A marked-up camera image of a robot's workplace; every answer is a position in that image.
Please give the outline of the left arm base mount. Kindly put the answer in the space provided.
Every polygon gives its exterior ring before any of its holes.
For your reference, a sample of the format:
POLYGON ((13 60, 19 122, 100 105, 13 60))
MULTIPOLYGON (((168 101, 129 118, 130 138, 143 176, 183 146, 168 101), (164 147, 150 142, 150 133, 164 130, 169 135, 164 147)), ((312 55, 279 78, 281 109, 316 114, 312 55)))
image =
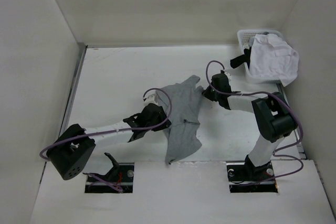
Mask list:
POLYGON ((112 166, 106 174, 86 174, 86 194, 133 193, 135 163, 119 163, 110 153, 104 153, 112 166))

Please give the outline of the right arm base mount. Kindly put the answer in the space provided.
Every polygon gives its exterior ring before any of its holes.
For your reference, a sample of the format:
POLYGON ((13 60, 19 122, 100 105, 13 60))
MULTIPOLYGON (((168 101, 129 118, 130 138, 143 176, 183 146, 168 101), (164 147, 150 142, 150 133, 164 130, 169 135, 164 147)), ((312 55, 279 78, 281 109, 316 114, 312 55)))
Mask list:
POLYGON ((231 193, 277 193, 277 183, 271 162, 252 170, 244 162, 227 163, 227 177, 231 193))

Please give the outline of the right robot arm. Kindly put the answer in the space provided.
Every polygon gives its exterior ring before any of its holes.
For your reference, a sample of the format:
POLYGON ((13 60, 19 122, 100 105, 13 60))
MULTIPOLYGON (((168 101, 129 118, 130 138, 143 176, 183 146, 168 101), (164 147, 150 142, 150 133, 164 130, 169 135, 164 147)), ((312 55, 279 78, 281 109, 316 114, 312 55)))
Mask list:
POLYGON ((251 182, 259 180, 267 170, 271 157, 285 137, 298 127, 281 93, 262 93, 263 97, 233 92, 224 71, 207 78, 209 86, 203 97, 217 102, 222 108, 252 113, 259 130, 259 138, 244 161, 244 175, 251 182))

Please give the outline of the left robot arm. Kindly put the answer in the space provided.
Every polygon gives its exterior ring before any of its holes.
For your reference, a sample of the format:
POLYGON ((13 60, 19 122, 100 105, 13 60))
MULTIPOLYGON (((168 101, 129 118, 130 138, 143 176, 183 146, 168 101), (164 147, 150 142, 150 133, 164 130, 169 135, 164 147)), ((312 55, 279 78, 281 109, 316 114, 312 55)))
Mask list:
POLYGON ((63 180, 70 180, 85 170, 95 148, 130 143, 141 139, 148 131, 162 131, 171 126, 162 106, 147 104, 140 113, 102 127, 69 126, 46 151, 63 180))

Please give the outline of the grey tank top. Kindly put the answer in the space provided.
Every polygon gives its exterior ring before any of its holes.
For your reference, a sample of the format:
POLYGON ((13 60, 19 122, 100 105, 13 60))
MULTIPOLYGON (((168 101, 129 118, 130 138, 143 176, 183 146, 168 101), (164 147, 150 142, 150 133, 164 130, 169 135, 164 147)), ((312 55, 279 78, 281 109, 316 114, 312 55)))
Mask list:
POLYGON ((190 76, 181 83, 163 87, 167 94, 157 91, 156 102, 162 106, 165 113, 172 109, 169 116, 171 126, 164 130, 167 137, 167 151, 165 163, 167 165, 180 161, 197 152, 202 144, 196 137, 196 132, 200 126, 198 120, 202 103, 203 87, 198 83, 200 77, 190 76))

